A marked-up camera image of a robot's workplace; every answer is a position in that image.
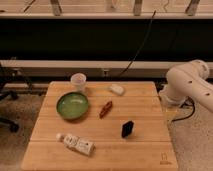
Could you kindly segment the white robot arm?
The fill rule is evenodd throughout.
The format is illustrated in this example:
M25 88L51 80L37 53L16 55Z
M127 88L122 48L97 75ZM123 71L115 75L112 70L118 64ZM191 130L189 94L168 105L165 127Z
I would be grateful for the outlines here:
M180 107L187 97L213 112L213 85L206 79L210 69L202 60L176 65L166 73L167 84L159 92L166 107Z

